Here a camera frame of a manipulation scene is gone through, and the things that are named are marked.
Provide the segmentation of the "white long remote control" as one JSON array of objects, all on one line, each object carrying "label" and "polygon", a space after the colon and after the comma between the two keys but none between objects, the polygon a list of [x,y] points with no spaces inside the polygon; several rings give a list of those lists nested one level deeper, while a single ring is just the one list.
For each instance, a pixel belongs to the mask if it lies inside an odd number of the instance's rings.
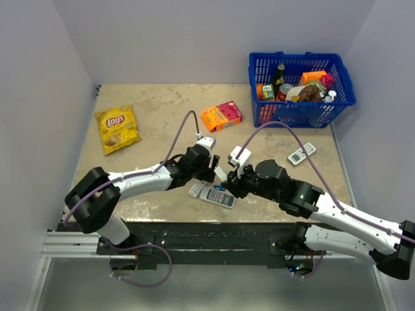
[{"label": "white long remote control", "polygon": [[188,194],[193,198],[196,198],[202,189],[207,185],[206,181],[197,181],[188,191]]}]

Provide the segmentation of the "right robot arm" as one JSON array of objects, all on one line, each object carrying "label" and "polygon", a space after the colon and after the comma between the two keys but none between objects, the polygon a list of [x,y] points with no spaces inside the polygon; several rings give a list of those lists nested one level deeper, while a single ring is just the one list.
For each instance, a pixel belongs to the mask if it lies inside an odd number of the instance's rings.
[{"label": "right robot arm", "polygon": [[256,167],[236,159],[228,163],[223,186],[235,197],[253,194],[274,203],[295,217],[329,225],[299,225],[289,238],[290,250],[298,255],[307,250],[334,251],[369,260],[376,268],[395,279],[407,280],[414,256],[414,222],[391,222],[372,216],[345,203],[306,181],[292,179],[273,159]]}]

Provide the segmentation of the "white battery cover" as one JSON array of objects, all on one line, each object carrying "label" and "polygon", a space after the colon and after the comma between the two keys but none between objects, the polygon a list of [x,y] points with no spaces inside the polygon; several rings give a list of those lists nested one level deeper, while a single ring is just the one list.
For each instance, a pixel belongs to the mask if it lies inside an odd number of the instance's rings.
[{"label": "white battery cover", "polygon": [[225,182],[227,180],[227,174],[221,169],[220,167],[216,167],[214,169],[215,174],[221,180],[221,182]]}]

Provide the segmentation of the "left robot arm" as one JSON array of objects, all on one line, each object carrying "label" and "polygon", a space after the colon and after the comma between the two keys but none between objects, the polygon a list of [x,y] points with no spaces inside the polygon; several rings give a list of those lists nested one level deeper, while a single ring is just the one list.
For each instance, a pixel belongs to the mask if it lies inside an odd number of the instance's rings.
[{"label": "left robot arm", "polygon": [[219,155],[196,144],[144,170],[109,173],[95,167],[65,197],[67,218],[73,216],[83,233],[98,233],[118,253],[127,254],[134,248],[134,238],[127,224],[113,215],[116,205],[140,194],[183,187],[193,179],[212,183],[219,160]]}]

